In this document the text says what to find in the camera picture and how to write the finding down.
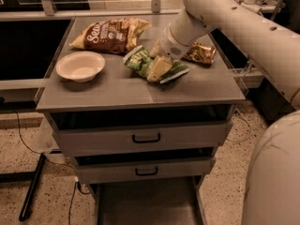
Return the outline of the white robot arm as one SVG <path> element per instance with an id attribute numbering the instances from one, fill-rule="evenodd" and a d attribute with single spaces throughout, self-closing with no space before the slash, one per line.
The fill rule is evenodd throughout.
<path id="1" fill-rule="evenodd" d="M 151 51 L 182 58 L 218 27 L 239 45 L 294 108 L 300 106 L 300 36 L 240 6 L 237 0 L 183 0 L 184 7 Z M 247 170 L 242 225 L 300 225 L 300 111 L 262 135 Z"/>

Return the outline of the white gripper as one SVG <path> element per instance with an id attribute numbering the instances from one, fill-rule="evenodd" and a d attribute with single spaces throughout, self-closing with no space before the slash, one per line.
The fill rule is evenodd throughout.
<path id="1" fill-rule="evenodd" d="M 157 82 L 173 66 L 172 59 L 181 59 L 188 52 L 190 45 L 189 37 L 181 32 L 173 32 L 171 26 L 168 25 L 149 53 L 152 58 L 157 57 L 148 68 L 147 81 Z"/>

